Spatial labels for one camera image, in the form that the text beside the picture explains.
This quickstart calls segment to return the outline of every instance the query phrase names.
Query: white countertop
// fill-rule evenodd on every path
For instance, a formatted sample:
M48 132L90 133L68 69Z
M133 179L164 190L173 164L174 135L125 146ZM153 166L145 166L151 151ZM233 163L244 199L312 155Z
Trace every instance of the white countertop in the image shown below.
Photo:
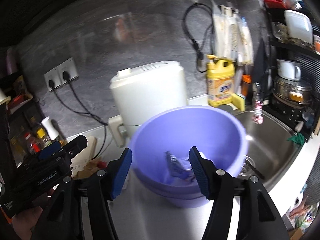
M207 105L206 95L191 98L190 105ZM103 128L95 128L82 133L95 136L98 139L96 151L101 147ZM108 131L107 143L112 137ZM286 174L269 192L281 216L289 209L307 181L315 163L320 146L320 136L315 136L305 143L295 161ZM102 159L110 161L117 159L123 148L118 148L111 142L103 153ZM164 198L146 189L135 174L130 171L129 183L126 189L110 204L110 211L116 227L119 240L199 240L202 238L212 209L213 201L193 208L177 208ZM228 240L236 238L239 219L239 204L233 203Z

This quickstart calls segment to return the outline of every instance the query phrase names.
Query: human hand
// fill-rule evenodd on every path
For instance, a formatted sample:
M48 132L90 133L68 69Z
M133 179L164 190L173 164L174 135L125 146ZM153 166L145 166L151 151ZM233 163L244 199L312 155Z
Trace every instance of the human hand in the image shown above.
M36 225L42 213L41 207L26 209L12 218L13 229L21 240L30 240L31 229Z

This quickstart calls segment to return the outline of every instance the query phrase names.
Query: faucet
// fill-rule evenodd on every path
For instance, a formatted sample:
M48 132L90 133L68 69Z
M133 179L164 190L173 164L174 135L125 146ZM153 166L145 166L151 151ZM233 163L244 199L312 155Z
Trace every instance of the faucet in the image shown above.
M255 123L258 123L258 124L263 123L263 116L262 116L263 103L261 102L261 99L260 99L260 89L261 88L259 83L254 83L252 85L252 91L253 91L252 105L254 110L252 119Z

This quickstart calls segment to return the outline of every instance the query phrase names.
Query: stainless steel sink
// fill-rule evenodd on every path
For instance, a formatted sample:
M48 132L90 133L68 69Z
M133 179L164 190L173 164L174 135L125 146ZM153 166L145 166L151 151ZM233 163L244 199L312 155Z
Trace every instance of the stainless steel sink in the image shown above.
M263 185L270 191L289 169L300 148L296 143L287 141L294 132L270 114L263 112L264 121L252 121L253 111L236 114L235 117L247 131L249 151L239 178L247 179L255 172L250 162L264 177Z

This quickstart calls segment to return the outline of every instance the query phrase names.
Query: yellow bottle cap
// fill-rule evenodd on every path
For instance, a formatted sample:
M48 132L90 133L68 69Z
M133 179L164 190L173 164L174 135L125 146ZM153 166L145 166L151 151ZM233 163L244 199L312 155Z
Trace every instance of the yellow bottle cap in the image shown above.
M45 136L45 131L43 128L40 128L38 131L37 131L37 135L39 138L42 138Z
M216 57L215 55L208 54L208 55L207 55L207 58L208 58L208 59L216 59L217 57Z

